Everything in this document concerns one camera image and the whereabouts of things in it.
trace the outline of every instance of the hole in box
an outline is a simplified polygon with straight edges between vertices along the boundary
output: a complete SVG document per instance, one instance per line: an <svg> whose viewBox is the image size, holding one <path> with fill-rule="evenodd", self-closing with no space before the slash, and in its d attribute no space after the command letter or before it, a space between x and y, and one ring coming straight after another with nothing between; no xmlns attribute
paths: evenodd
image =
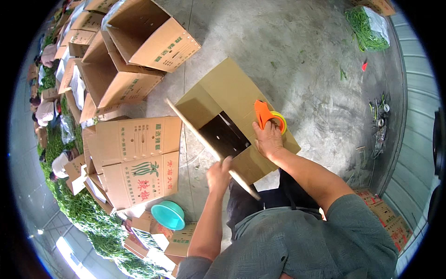
<svg viewBox="0 0 446 279"><path fill-rule="evenodd" d="M223 157L235 157L251 145L224 111L198 131Z"/></svg>

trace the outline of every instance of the person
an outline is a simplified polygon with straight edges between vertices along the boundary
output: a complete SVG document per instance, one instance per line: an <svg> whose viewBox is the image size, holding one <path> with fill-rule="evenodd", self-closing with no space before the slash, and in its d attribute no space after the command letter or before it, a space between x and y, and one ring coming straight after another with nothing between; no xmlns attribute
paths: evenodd
<svg viewBox="0 0 446 279"><path fill-rule="evenodd" d="M78 156L79 151L76 148L71 150L63 150L62 153L51 163L53 171L50 173L50 180L56 183L59 178L68 177L64 166Z"/></svg>
<svg viewBox="0 0 446 279"><path fill-rule="evenodd" d="M258 151L280 168L279 188L260 192L257 201L231 180L230 157L215 163L177 279L391 278L398 251L364 201L334 173L285 149L270 121L253 129ZM228 186L232 244L220 252Z"/></svg>
<svg viewBox="0 0 446 279"><path fill-rule="evenodd" d="M46 127L51 121L51 127L56 125L59 113L61 112L61 107L58 104L58 100L47 101L43 100L37 107L37 111L33 113L33 120L37 121L40 126Z"/></svg>
<svg viewBox="0 0 446 279"><path fill-rule="evenodd" d="M42 55L40 56L40 61L42 62L42 64L48 68L52 68L56 52L57 52L57 45L55 44L47 45L44 48Z"/></svg>
<svg viewBox="0 0 446 279"><path fill-rule="evenodd" d="M46 149L44 149L42 154L39 156L39 162L46 163Z"/></svg>
<svg viewBox="0 0 446 279"><path fill-rule="evenodd" d="M33 105L33 106L35 106L35 107L38 107L39 105L40 105L40 98L38 97L38 96L36 96L36 97L31 97L30 99L29 99L29 102Z"/></svg>

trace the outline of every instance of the gray shirt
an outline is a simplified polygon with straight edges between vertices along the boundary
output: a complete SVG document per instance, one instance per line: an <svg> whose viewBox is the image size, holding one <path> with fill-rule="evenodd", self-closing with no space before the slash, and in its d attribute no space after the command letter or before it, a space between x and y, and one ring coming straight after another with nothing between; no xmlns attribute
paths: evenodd
<svg viewBox="0 0 446 279"><path fill-rule="evenodd" d="M362 199L337 199L327 221L305 210L271 208L236 225L234 242L213 262L187 257L183 278L391 278L398 252Z"/></svg>

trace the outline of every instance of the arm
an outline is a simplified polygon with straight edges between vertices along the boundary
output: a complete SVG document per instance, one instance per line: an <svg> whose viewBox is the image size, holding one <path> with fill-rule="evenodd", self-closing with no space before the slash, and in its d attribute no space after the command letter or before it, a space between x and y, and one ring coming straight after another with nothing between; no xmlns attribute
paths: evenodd
<svg viewBox="0 0 446 279"><path fill-rule="evenodd" d="M354 194L339 176L285 149L279 128L272 125L270 121L267 121L263 130L257 122L254 122L252 126L258 138L256 146L259 152L289 173L324 212L328 212L328 208L338 198Z"/></svg>
<svg viewBox="0 0 446 279"><path fill-rule="evenodd" d="M206 173L209 195L190 241L188 257L202 257L213 261L220 254L223 237L222 203L231 179L230 165L231 157L227 157L223 163L215 163Z"/></svg>

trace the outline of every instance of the teal plastic basin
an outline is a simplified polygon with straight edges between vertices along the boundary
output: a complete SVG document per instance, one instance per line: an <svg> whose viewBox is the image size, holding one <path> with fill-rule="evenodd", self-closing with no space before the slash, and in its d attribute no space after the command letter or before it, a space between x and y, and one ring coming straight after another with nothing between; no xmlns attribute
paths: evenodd
<svg viewBox="0 0 446 279"><path fill-rule="evenodd" d="M164 200L152 206L150 211L155 220L166 228L172 230L184 228L184 211L178 204L170 200Z"/></svg>

